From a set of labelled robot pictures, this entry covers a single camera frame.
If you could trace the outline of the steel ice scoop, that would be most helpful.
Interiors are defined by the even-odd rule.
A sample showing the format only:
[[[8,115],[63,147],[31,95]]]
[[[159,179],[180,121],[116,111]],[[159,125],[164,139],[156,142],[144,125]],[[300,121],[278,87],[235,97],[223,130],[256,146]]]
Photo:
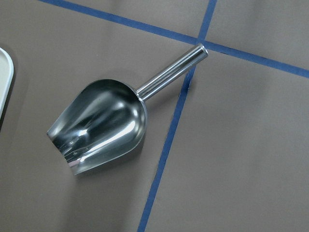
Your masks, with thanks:
[[[47,136],[74,174],[120,158],[145,136],[146,101],[207,56],[199,43],[139,88],[113,79],[95,81],[60,114]]]

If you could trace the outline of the beige plastic tray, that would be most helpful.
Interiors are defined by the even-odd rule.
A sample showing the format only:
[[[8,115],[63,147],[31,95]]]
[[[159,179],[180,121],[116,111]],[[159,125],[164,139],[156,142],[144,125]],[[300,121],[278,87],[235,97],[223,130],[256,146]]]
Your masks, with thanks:
[[[6,115],[14,76],[14,63],[7,51],[0,48],[0,127]]]

